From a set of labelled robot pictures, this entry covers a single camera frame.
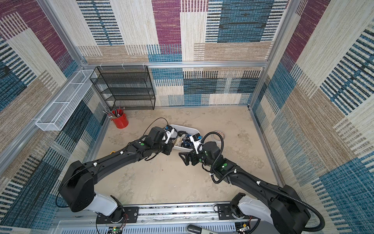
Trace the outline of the black watch with strap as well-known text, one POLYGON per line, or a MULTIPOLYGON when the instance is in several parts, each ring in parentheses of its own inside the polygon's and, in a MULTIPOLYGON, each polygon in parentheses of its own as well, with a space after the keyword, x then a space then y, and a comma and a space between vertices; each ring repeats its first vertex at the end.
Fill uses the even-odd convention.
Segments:
POLYGON ((186 137, 189 134, 186 131, 178 131, 177 132, 178 137, 186 137))

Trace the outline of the blue transparent watch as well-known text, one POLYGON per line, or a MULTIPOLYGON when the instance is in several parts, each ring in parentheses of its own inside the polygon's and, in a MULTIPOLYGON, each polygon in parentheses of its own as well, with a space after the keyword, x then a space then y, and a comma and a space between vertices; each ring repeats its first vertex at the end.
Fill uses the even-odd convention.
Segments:
POLYGON ((181 147, 191 149, 191 148, 193 148, 193 143, 190 140, 185 139, 185 140, 182 141, 181 147))

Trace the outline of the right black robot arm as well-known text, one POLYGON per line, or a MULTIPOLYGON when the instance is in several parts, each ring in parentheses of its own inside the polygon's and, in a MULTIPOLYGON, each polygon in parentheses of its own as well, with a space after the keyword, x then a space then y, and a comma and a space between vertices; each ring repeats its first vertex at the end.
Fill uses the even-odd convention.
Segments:
POLYGON ((261 211, 256 211, 255 206, 245 200, 245 194, 239 193, 230 204, 235 218, 254 216, 273 224, 280 234, 318 232, 325 227, 322 214, 302 201, 292 187, 279 187, 246 172, 226 159, 222 154, 223 149, 223 145, 217 146, 216 142, 206 141, 203 137, 196 149, 179 153, 179 157, 186 166, 198 163, 202 167, 209 166, 208 172, 215 184, 225 181, 237 186, 264 205, 261 211))

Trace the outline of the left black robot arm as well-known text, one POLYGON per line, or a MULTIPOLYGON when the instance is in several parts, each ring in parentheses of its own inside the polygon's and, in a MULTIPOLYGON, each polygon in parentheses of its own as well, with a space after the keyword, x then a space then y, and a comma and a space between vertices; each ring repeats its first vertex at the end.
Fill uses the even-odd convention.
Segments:
POLYGON ((154 127, 148 135, 106 157, 86 163, 71 163, 58 188, 59 194, 74 213, 90 210, 106 217, 111 223, 123 222, 125 210, 119 200, 95 192, 94 186, 126 165, 150 159, 152 154, 169 155, 174 146, 170 140, 173 133, 174 129, 170 125, 165 128, 154 127))

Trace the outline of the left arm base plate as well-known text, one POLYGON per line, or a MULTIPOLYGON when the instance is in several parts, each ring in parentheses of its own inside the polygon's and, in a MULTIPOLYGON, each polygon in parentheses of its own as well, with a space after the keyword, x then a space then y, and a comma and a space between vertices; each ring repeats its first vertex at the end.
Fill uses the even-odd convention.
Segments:
POLYGON ((115 211, 105 216, 99 214, 96 218, 96 224, 125 224, 125 223, 136 223, 139 213, 139 207, 118 207, 115 211))

